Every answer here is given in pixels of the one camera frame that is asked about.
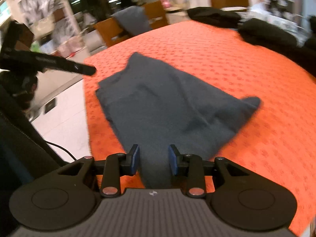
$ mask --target screw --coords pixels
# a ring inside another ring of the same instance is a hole
[[[112,186],[103,188],[102,192],[106,195],[114,195],[118,192],[118,189]]]
[[[204,190],[201,188],[194,187],[194,188],[189,189],[189,194],[193,196],[200,196],[204,194]]]

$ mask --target dark gray fabric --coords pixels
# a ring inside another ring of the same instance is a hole
[[[209,159],[260,104],[257,97],[239,100],[139,53],[99,86],[97,97],[124,149],[140,145],[140,173],[147,188],[170,187],[168,145]]]
[[[152,30],[144,8],[131,6],[112,15],[119,25],[132,36],[137,36]]]

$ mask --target black cable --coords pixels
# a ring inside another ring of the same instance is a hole
[[[59,145],[57,145],[57,144],[54,144],[54,143],[52,143],[52,142],[49,142],[49,141],[46,141],[46,143],[48,143],[48,144],[50,144],[50,145],[53,145],[53,146],[56,146],[56,147],[58,147],[58,148],[64,150],[65,152],[68,153],[68,155],[69,155],[70,157],[72,157],[73,160],[75,160],[75,161],[77,160],[77,159],[76,159],[69,151],[67,151],[65,148],[63,148],[63,147],[61,147],[61,146],[59,146]]]

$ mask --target green object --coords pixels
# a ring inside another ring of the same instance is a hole
[[[31,44],[30,51],[41,53],[40,44],[39,44],[37,41],[33,42],[33,43]]]

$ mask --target table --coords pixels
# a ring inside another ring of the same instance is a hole
[[[316,84],[308,73],[274,51],[244,42],[236,31],[191,20],[128,39],[85,60],[97,68],[95,76],[84,77],[96,160],[123,151],[96,98],[97,83],[122,70],[135,51],[237,98],[261,98],[257,113],[218,155],[292,191],[298,210],[290,229],[300,235],[316,214]],[[122,188],[142,186],[139,177],[121,182]],[[214,189],[211,178],[207,189]]]

